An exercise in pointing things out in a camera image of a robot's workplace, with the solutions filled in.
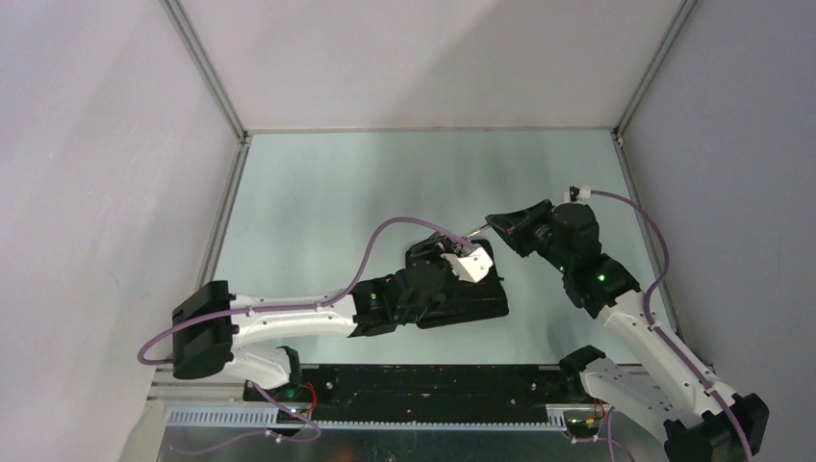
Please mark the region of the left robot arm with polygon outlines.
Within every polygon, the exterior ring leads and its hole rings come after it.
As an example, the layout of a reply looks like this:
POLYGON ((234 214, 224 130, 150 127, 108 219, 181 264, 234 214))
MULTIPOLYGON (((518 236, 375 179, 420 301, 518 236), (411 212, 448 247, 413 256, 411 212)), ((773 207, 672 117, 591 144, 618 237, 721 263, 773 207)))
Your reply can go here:
POLYGON ((172 374, 198 380, 219 373, 252 382, 281 400, 304 388, 297 352, 265 350, 273 339, 311 335, 373 337, 418 324, 448 301, 450 282, 477 283, 493 260, 480 244, 437 242, 433 256, 383 277, 363 280, 337 294, 263 299, 236 295, 225 280, 200 287, 172 312, 172 374))

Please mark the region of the black zippered tool case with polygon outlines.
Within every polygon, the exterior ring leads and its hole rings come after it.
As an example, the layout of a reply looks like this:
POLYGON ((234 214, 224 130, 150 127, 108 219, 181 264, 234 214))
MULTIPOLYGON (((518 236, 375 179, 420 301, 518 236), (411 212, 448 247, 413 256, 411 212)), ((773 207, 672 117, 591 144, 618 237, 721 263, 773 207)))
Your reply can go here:
MULTIPOLYGON (((428 261, 444 267, 447 261, 443 254, 460 256, 461 250, 459 243, 435 234, 411 245, 405 252, 405 264, 411 266, 420 261, 428 261)), ((486 275, 478 282, 460 280, 451 269, 447 269, 442 288, 445 299, 418 318, 418 328, 430 329, 507 316, 509 308, 502 281, 495 263, 491 264, 486 275)))

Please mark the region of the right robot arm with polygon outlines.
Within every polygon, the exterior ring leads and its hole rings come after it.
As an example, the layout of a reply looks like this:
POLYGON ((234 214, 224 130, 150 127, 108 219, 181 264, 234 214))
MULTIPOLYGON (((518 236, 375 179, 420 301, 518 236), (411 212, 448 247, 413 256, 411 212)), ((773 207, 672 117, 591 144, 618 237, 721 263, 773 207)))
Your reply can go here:
POLYGON ((486 223, 517 254, 536 253, 559 270, 571 302, 620 339, 649 375, 619 369, 586 346, 562 361, 565 398, 598 398, 661 443, 672 461, 752 461, 769 409, 756 394, 741 395, 708 368, 650 308, 650 293, 603 252, 593 210, 580 202, 544 200, 486 223))

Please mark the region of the silver scissors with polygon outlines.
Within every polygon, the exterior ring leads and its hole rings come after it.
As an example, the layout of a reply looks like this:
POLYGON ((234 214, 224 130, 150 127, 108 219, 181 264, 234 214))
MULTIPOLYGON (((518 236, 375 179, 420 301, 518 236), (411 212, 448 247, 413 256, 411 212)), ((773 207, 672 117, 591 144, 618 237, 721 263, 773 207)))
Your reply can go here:
POLYGON ((485 223, 485 224, 479 226, 478 228, 472 230, 471 232, 469 232, 467 235, 464 236, 464 238, 469 241, 469 240, 473 239, 474 237, 476 237, 477 235, 490 230, 491 228, 492 228, 492 226, 489 223, 485 223))

